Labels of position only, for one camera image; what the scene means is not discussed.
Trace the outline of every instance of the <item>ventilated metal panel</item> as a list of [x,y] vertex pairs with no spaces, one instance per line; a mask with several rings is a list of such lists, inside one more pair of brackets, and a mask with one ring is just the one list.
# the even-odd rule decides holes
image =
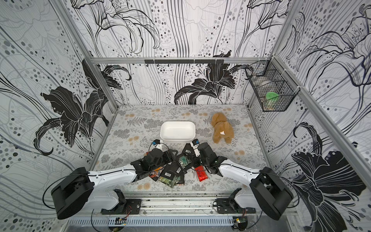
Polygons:
[[[115,224],[116,217],[93,218],[94,226],[231,226],[232,216],[131,216],[125,225]],[[71,226],[91,226],[90,217],[73,217],[68,221]]]

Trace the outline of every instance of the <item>white plastic tray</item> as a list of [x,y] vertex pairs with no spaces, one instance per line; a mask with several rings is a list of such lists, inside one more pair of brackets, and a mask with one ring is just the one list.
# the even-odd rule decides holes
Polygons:
[[163,143],[190,143],[196,136],[196,126],[188,121],[168,121],[161,126]]

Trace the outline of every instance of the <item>brown plush toy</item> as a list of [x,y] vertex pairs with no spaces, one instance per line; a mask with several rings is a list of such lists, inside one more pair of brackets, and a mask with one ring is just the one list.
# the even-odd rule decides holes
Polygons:
[[211,125],[214,127],[214,143],[219,143],[224,138],[226,143],[232,143],[234,138],[233,127],[227,122],[227,117],[223,113],[216,113],[211,119]]

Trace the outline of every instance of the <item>green lid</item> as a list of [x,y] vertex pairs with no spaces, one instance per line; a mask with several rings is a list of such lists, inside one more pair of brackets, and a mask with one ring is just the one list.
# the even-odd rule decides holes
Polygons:
[[278,99],[279,99],[279,95],[275,92],[268,92],[266,95],[265,95],[265,98],[268,100],[268,101],[271,101],[271,102],[276,102]]

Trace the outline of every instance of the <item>wall-mounted basket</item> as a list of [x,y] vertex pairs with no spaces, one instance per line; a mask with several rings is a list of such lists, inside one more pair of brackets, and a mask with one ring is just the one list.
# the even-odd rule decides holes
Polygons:
[[271,62],[264,73],[245,72],[264,112],[285,111],[289,107],[296,94]]

